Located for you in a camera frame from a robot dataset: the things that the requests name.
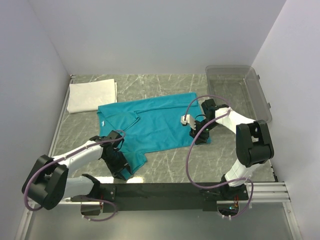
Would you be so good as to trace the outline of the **teal t shirt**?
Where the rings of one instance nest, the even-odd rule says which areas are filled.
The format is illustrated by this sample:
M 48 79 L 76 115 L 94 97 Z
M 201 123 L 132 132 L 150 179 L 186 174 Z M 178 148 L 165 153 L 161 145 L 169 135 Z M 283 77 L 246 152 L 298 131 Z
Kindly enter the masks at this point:
M 101 105 L 97 109 L 100 136 L 112 130 L 125 132 L 120 149 L 131 167 L 121 171 L 128 180 L 146 162 L 146 153 L 188 147 L 190 128 L 181 124 L 185 113 L 202 114 L 195 92 Z

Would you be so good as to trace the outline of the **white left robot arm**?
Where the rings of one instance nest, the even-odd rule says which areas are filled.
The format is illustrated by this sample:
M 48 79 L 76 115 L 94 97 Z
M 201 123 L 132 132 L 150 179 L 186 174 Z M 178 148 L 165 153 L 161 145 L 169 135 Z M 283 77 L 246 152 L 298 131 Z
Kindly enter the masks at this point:
M 126 133 L 112 130 L 107 136 L 93 136 L 83 145 L 61 155 L 40 156 L 22 186 L 25 207 L 35 211 L 29 200 L 39 204 L 39 209 L 51 210 L 65 198 L 84 196 L 94 200 L 101 195 L 100 182 L 84 174 L 72 180 L 69 175 L 90 163 L 102 159 L 115 179 L 125 180 L 132 168 L 121 148 Z

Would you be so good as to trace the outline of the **clear plastic bin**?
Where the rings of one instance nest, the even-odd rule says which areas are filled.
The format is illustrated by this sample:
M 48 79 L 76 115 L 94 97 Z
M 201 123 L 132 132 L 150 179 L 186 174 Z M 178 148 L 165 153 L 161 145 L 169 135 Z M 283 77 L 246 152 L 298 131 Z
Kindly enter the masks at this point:
M 256 120 L 272 121 L 260 76 L 250 65 L 209 65 L 205 68 L 207 92 L 220 96 L 239 114 Z

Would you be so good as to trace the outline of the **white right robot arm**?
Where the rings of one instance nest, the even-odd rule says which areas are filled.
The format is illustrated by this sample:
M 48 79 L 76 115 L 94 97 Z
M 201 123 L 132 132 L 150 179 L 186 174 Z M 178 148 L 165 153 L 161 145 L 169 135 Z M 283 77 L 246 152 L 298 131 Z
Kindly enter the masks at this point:
M 185 113 L 180 122 L 183 126 L 190 126 L 189 135 L 193 138 L 193 145 L 207 143 L 210 131 L 218 125 L 235 134 L 237 159 L 222 176 L 221 182 L 209 189 L 209 193 L 222 200 L 231 200 L 240 195 L 253 172 L 274 156 L 268 124 L 264 120 L 247 118 L 226 104 L 217 105 L 213 99 L 205 100 L 201 107 L 204 117 L 202 121 Z

